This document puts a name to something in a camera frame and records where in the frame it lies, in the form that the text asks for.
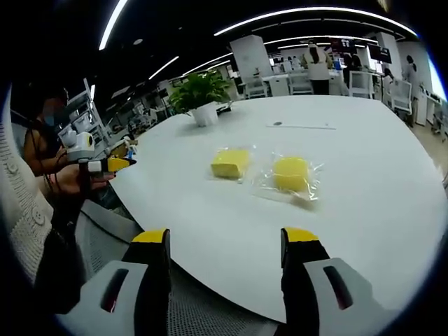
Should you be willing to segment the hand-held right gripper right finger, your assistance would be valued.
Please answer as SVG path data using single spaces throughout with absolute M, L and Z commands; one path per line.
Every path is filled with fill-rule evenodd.
M 281 229 L 281 268 L 289 335 L 378 335 L 388 325 L 371 283 L 312 232 Z

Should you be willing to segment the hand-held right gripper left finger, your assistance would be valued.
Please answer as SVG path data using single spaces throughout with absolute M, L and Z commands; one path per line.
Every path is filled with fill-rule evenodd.
M 66 314 L 71 335 L 166 335 L 171 292 L 170 231 L 145 231 L 87 281 Z

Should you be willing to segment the person's left hand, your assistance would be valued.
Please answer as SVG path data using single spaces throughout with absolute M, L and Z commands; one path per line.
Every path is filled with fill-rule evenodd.
M 50 183 L 55 193 L 76 195 L 103 188 L 116 177 L 115 172 L 99 176 L 81 173 L 79 164 L 70 164 L 50 175 Z

